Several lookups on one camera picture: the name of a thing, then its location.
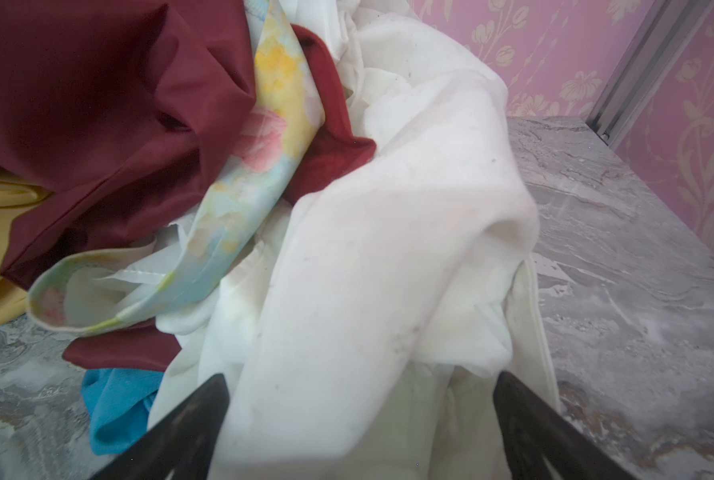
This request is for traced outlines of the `teal blue cloth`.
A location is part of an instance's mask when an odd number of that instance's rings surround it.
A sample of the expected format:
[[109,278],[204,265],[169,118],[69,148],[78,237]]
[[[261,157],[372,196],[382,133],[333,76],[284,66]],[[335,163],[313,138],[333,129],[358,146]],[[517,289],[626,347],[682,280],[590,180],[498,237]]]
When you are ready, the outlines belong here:
[[118,455],[147,432],[164,374],[137,369],[88,370],[81,395],[90,415],[90,447],[96,455]]

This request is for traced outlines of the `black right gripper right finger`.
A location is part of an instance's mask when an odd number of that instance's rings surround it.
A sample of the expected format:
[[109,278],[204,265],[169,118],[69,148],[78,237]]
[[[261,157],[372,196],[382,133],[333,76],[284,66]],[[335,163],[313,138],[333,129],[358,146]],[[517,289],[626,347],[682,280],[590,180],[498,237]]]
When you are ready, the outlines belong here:
[[500,373],[493,402],[512,478],[635,479],[514,374]]

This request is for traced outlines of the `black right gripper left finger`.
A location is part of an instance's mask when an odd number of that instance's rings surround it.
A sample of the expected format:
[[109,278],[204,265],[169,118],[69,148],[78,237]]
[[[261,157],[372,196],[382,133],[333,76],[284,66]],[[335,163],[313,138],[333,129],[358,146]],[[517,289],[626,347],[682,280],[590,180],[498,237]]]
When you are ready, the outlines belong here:
[[215,374],[91,479],[206,479],[229,405],[225,376]]

